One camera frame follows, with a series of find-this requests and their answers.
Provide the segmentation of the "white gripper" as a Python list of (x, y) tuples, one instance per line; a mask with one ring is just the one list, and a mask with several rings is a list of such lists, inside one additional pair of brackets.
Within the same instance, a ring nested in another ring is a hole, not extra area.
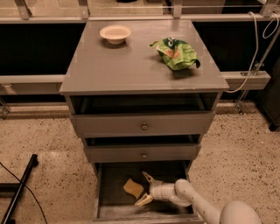
[(149, 192), (150, 194), (145, 193), (135, 205), (142, 207), (151, 203), (153, 200), (167, 200), (168, 192), (166, 191), (166, 183), (160, 180), (154, 180), (154, 178), (145, 171), (142, 171), (142, 174), (150, 184)]

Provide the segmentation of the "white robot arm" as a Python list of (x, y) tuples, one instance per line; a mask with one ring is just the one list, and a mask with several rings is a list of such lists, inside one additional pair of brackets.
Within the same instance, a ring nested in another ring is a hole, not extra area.
[(144, 194), (136, 202), (136, 206), (141, 207), (153, 200), (169, 201), (181, 207), (192, 205), (206, 224), (263, 224), (257, 212), (245, 202), (235, 200), (219, 210), (202, 197), (186, 179), (165, 183), (154, 179), (145, 171), (143, 175), (150, 184), (149, 194)]

